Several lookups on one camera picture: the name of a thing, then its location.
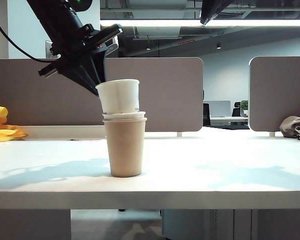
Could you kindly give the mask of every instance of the stacked cups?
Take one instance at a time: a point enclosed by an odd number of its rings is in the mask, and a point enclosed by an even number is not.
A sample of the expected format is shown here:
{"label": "stacked cups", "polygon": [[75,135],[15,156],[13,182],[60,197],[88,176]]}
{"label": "stacked cups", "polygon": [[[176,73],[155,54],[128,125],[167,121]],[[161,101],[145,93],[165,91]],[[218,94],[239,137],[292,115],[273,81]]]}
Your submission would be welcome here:
{"label": "stacked cups", "polygon": [[96,89],[102,105],[111,175],[139,175],[147,120],[145,112],[139,111],[139,81],[106,81]]}

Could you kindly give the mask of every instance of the kraft paper cup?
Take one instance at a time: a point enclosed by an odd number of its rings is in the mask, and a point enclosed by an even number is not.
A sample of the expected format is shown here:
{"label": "kraft paper cup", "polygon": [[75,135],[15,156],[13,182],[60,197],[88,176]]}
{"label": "kraft paper cup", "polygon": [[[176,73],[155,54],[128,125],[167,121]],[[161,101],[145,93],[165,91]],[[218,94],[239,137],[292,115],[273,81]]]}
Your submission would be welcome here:
{"label": "kraft paper cup", "polygon": [[141,174],[146,120],[103,120],[112,176]]}

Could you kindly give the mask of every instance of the office chair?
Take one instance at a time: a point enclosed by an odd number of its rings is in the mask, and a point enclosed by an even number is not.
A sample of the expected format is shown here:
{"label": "office chair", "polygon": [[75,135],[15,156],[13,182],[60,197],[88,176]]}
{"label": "office chair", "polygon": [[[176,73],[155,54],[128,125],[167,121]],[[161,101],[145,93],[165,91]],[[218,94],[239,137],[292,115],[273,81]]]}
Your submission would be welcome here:
{"label": "office chair", "polygon": [[204,103],[203,104],[203,126],[209,126],[209,125],[211,125],[209,103]]}
{"label": "office chair", "polygon": [[236,101],[234,103],[234,109],[232,110],[232,117],[240,117],[241,116],[241,113],[240,113],[240,102],[239,101]]}

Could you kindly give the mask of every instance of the cup rim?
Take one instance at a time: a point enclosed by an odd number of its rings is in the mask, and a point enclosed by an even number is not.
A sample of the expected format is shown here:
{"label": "cup rim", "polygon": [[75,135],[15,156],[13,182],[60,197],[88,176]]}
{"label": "cup rim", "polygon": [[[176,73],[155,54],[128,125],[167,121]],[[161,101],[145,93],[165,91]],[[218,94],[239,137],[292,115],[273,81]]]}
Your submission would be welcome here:
{"label": "cup rim", "polygon": [[146,117],[138,119],[103,119],[104,123],[129,123],[129,122],[145,122],[147,121]]}
{"label": "cup rim", "polygon": [[97,86],[95,86],[95,88],[97,89],[98,87],[100,86],[104,86],[106,84],[109,84],[109,83],[116,83],[116,82],[136,82],[136,83],[140,83],[139,80],[137,79],[133,79],[133,78],[125,78],[125,79],[116,79],[116,80],[110,80],[110,81],[105,81],[105,82],[102,82],[102,83],[99,83]]}
{"label": "cup rim", "polygon": [[146,112],[145,111],[136,111],[136,112],[127,112],[127,113],[103,113],[102,116],[108,116],[108,115],[115,115],[115,116],[124,116],[124,115],[127,115],[127,116],[133,116],[133,115],[137,115],[137,114],[143,114],[145,115]]}

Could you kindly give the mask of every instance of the gray cloth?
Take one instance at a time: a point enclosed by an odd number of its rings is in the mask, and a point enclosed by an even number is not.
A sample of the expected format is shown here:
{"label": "gray cloth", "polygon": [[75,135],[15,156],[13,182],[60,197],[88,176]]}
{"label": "gray cloth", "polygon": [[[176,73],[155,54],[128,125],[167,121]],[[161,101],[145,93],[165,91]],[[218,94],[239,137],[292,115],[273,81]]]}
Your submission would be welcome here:
{"label": "gray cloth", "polygon": [[284,137],[300,137],[300,117],[288,116],[282,121],[279,128]]}

